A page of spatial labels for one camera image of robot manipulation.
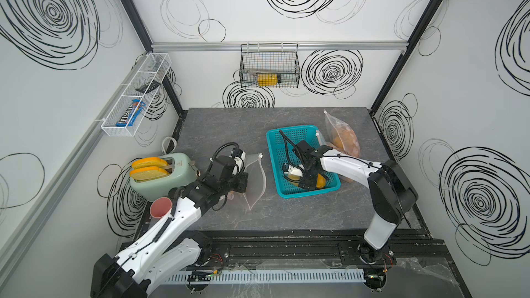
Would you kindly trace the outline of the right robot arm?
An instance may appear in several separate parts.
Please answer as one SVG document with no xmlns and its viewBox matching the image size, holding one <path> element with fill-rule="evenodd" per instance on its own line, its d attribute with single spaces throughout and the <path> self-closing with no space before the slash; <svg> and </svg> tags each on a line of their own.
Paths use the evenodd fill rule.
<svg viewBox="0 0 530 298">
<path fill-rule="evenodd" d="M 284 173 L 286 180 L 296 183 L 307 191 L 317 189 L 318 177 L 325 173 L 336 173 L 352 179 L 367 187 L 375 214 L 363 242 L 357 251 L 366 264 L 374 264 L 382 259 L 383 248 L 418 201 L 418 193 L 400 165 L 392 160 L 384 163 L 367 161 L 347 155 L 326 145 L 314 148 L 307 142 L 285 142 L 291 145 L 300 165 L 290 163 L 296 168 L 294 178 Z"/>
</svg>

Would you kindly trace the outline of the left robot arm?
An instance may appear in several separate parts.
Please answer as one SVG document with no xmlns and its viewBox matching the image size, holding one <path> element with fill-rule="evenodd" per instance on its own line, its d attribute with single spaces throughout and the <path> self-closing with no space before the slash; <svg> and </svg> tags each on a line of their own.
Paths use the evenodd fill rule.
<svg viewBox="0 0 530 298">
<path fill-rule="evenodd" d="M 208 238 L 181 236 L 230 192 L 246 190 L 245 157 L 238 149 L 212 156 L 199 179 L 176 190 L 170 210 L 155 225 L 116 256 L 105 254 L 95 263 L 90 296 L 148 297 L 176 272 L 205 262 Z"/>
</svg>

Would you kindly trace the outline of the clear zipper bag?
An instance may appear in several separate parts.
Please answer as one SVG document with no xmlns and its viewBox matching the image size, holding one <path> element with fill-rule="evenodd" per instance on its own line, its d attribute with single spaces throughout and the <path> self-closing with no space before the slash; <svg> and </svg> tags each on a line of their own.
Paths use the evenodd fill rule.
<svg viewBox="0 0 530 298">
<path fill-rule="evenodd" d="M 342 149 L 339 149 L 337 146 L 335 146 L 334 144 L 330 143 L 330 142 L 327 142 L 325 139 L 324 139 L 324 135 L 322 132 L 320 132 L 319 130 L 316 131 L 316 137 L 317 137 L 317 140 L 319 142 L 320 145 L 325 145 L 325 146 L 329 146 L 331 147 L 332 149 L 336 150 L 336 151 L 339 151 L 339 152 L 343 152 Z M 344 175 L 339 175 L 339 178 L 342 182 L 348 182 L 348 183 L 353 183 L 353 179 L 350 179 L 348 177 L 345 177 Z"/>
<path fill-rule="evenodd" d="M 251 211 L 257 204 L 259 199 L 263 196 L 266 190 L 266 174 L 262 166 L 263 154 L 247 155 L 244 163 L 244 173 L 248 174 L 246 193 L 242 197 L 234 196 L 230 200 L 233 200 L 238 206 Z"/>
<path fill-rule="evenodd" d="M 360 144 L 354 130 L 346 122 L 324 111 L 328 142 L 342 153 L 360 157 Z"/>
</svg>

